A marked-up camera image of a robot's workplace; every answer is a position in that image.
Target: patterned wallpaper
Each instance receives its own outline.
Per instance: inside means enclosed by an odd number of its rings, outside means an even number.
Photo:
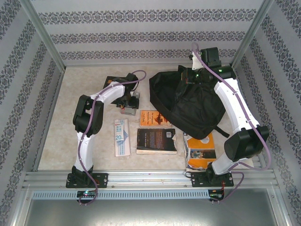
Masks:
[[[32,1],[66,65],[188,62],[191,43],[231,62],[262,0]]]
[[[276,0],[236,68],[251,111],[270,131],[277,179],[301,225],[301,1]]]
[[[0,226],[31,171],[60,70],[17,0],[0,3]]]

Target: white plastic casing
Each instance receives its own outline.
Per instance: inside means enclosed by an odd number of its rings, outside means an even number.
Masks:
[[[196,70],[196,69],[200,69],[203,68],[203,65],[201,64],[201,62],[197,59],[196,55],[194,54],[194,52],[192,52],[192,69]]]
[[[79,142],[82,135],[83,133],[81,132],[77,133],[77,140],[78,140],[77,149],[79,148]],[[83,162],[87,171],[89,171],[93,166],[92,157],[93,157],[94,140],[95,140],[95,135],[91,135],[90,137],[84,136],[83,142],[80,146],[81,161]],[[84,169],[82,168],[79,162],[79,155],[77,151],[76,151],[76,162],[74,166],[76,167],[76,169],[80,171],[84,171]]]
[[[247,114],[249,115],[249,118],[254,126],[259,125],[258,121],[253,117],[251,114],[248,106],[246,105],[245,100],[241,96],[241,93],[239,91],[238,87],[238,81],[236,79],[230,78],[230,79],[225,79],[225,81],[233,87],[233,89],[237,92],[238,96],[240,97],[243,106],[245,107],[245,110]],[[223,83],[223,82],[218,82],[214,90],[216,94],[219,96],[221,99],[228,116],[231,121],[232,129],[233,129],[233,134],[236,132],[241,131],[242,128],[245,129],[251,129],[252,127],[250,124],[247,122],[245,114],[243,110],[241,109],[241,106],[236,98],[236,96],[233,94],[233,92]]]
[[[247,114],[249,115],[249,118],[250,118],[252,124],[254,126],[259,125],[258,121],[252,116],[249,108],[246,105],[245,100],[243,99],[243,97],[240,93],[240,90],[238,87],[238,81],[233,78],[226,79],[225,81],[230,86],[232,86],[232,88],[239,95],[239,97],[243,103],[243,106],[245,107],[245,110],[246,110]],[[245,116],[243,110],[241,109],[241,106],[240,106],[236,96],[233,94],[233,92],[222,82],[218,82],[215,85],[214,90],[215,90],[216,94],[220,97],[220,99],[228,113],[228,116],[230,118],[231,125],[232,125],[233,134],[241,131],[242,128],[251,129],[252,127],[247,122],[246,116]],[[221,175],[221,174],[225,174],[225,173],[229,172],[228,169],[235,163],[236,162],[233,162],[232,160],[230,160],[227,157],[226,153],[223,153],[217,160],[215,160],[212,163],[212,167],[213,167],[215,174]]]
[[[110,83],[111,85],[119,84],[119,82],[113,81]],[[119,97],[122,97],[124,95],[125,87],[123,85],[114,86],[113,88],[108,89],[104,93],[102,93],[97,101],[101,101],[104,103],[104,107],[112,103],[114,100],[116,100]],[[91,95],[91,99],[95,99],[97,94]]]

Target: marble floor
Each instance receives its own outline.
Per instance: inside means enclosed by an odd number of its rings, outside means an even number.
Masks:
[[[67,67],[59,97],[55,106],[46,143],[39,164],[39,170],[71,170],[76,160],[77,136],[72,123],[73,115],[81,95],[87,96],[100,91],[107,76],[125,77],[138,69],[147,72],[147,78],[140,82],[137,91],[141,93],[140,107],[136,116],[122,115],[115,105],[104,110],[103,126],[97,134],[93,152],[95,170],[184,170],[185,152],[182,131],[176,129],[177,154],[136,154],[137,128],[140,121],[140,110],[155,110],[150,103],[149,78],[161,71],[176,71],[177,65],[138,65],[138,66],[101,66],[101,67]],[[128,119],[130,125],[131,154],[127,157],[115,157],[114,120]],[[224,115],[219,127],[231,131],[231,123]],[[223,152],[226,140],[221,134],[213,131],[217,157]],[[252,159],[246,163],[253,166]]]

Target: gray metal panel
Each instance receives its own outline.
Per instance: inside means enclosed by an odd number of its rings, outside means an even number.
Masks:
[[[240,189],[225,203],[207,200],[32,200],[27,226],[273,226],[266,189]]]

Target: book cover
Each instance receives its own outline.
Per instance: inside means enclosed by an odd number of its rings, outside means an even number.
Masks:
[[[170,126],[170,122],[158,111],[141,110],[140,126]]]
[[[216,159],[213,135],[197,140],[184,134],[184,146],[186,149],[186,164],[196,169],[206,169],[208,164]]]
[[[137,154],[176,154],[175,129],[138,129]]]

